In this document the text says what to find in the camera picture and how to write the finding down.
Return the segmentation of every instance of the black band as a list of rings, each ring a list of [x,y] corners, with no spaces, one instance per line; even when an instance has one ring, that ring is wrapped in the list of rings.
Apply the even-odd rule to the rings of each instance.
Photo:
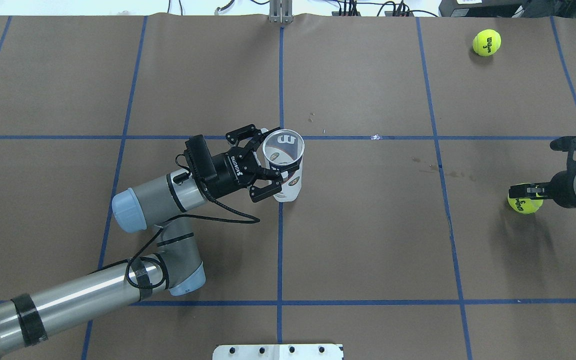
[[[170,286],[170,276],[168,273],[168,267],[166,266],[166,261],[164,261],[164,258],[158,252],[154,253],[154,256],[156,256],[157,259],[159,259],[159,262],[161,264],[160,265],[161,266],[161,275],[166,280],[166,289],[168,289]]]
[[[179,198],[177,196],[177,193],[175,192],[175,189],[172,187],[172,181],[170,180],[170,174],[166,175],[166,183],[168,184],[168,189],[170,191],[170,196],[172,196],[172,199],[174,200],[174,203],[176,204],[176,207],[179,208],[179,210],[182,213],[186,212],[186,209],[183,207],[183,205],[181,204],[181,202],[179,201]]]
[[[137,278],[137,285],[140,287],[150,287],[150,285],[153,285],[151,284],[151,277],[148,276],[148,270],[141,259],[135,258],[130,268],[134,272],[135,278]],[[139,301],[148,299],[152,295],[153,289],[139,289]]]
[[[189,233],[189,234],[185,234],[185,235],[181,235],[181,236],[178,236],[178,237],[174,237],[174,238],[172,238],[172,239],[170,239],[170,240],[166,240],[166,241],[159,242],[159,243],[157,243],[157,248],[162,247],[162,246],[167,246],[167,245],[170,245],[170,244],[173,244],[173,243],[176,243],[176,242],[180,242],[181,240],[184,240],[184,239],[192,238],[192,237],[194,237],[194,235],[195,235],[195,233],[194,233],[194,232],[191,232],[191,233]]]
[[[39,342],[48,340],[44,322],[39,316],[39,312],[30,295],[21,294],[10,299],[10,301],[14,304],[25,346],[36,346]]]

